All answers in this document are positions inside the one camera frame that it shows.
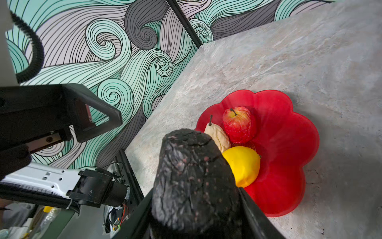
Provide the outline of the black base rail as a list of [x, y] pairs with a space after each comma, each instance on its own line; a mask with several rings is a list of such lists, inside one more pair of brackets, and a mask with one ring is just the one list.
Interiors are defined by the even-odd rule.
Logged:
[[133, 210], [144, 199], [144, 195], [136, 179], [131, 164], [125, 154], [125, 151], [120, 149], [114, 159], [116, 161], [116, 167], [118, 175], [120, 175], [120, 179], [124, 182], [124, 184], [128, 186], [130, 190], [126, 205], [130, 210]]

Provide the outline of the beige fake pear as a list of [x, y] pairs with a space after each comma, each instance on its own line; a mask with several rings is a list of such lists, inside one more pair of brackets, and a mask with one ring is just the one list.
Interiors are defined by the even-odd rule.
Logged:
[[212, 123], [213, 115], [210, 115], [210, 121], [207, 123], [204, 133], [208, 134], [217, 145], [221, 153], [231, 148], [231, 143], [227, 134], [217, 124]]

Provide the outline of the dark fake avocado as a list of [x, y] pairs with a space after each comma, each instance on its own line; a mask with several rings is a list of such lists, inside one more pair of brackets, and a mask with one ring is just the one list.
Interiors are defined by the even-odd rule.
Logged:
[[151, 215], [154, 239], [242, 238], [234, 175], [209, 135], [183, 128], [164, 136]]

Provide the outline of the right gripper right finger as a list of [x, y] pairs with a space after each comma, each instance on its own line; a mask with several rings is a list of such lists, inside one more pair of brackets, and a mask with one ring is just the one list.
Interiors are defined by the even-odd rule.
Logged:
[[243, 212], [243, 239], [285, 239], [251, 199], [244, 188], [238, 188]]

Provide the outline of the yellow fake lemon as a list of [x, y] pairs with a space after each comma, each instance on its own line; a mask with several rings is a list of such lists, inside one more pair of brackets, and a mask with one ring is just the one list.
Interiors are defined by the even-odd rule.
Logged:
[[256, 180], [260, 171], [261, 156], [255, 150], [235, 146], [222, 155], [231, 167], [237, 187], [245, 188]]

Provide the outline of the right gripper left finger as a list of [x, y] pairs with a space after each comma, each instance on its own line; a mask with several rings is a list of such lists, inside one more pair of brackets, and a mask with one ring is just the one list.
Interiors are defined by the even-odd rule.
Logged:
[[141, 201], [131, 217], [123, 223], [113, 239], [150, 239], [151, 204], [153, 189]]

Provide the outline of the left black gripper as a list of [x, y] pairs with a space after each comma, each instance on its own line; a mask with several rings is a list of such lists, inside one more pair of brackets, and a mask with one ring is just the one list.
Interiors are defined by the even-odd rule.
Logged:
[[1, 179], [39, 150], [72, 138], [86, 142], [122, 125], [121, 112], [80, 84], [1, 88]]

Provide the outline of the red fake apple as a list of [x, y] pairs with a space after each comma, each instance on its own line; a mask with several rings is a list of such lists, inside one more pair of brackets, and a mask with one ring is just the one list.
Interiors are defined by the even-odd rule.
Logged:
[[226, 109], [222, 115], [224, 131], [233, 143], [247, 143], [257, 133], [257, 122], [246, 107]]

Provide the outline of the red flower-shaped fruit bowl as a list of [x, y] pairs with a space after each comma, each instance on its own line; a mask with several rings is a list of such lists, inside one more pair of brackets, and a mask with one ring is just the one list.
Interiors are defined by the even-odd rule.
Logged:
[[245, 146], [262, 157], [257, 179], [245, 190], [267, 217], [286, 215], [304, 197], [303, 167], [317, 154], [319, 133], [307, 117], [294, 112], [289, 96], [277, 90], [235, 91], [206, 108], [196, 130], [204, 131], [209, 121], [223, 126], [224, 111], [240, 106], [248, 108], [257, 123], [255, 137]]

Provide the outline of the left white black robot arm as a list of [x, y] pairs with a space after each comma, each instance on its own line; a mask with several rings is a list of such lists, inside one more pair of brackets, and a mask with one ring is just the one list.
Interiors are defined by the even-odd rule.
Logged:
[[113, 173], [64, 169], [32, 161], [32, 155], [75, 139], [84, 143], [122, 124], [121, 112], [81, 84], [24, 86], [42, 69], [41, 40], [19, 16], [4, 9], [31, 40], [32, 61], [1, 87], [1, 198], [68, 208], [119, 207], [128, 188]]

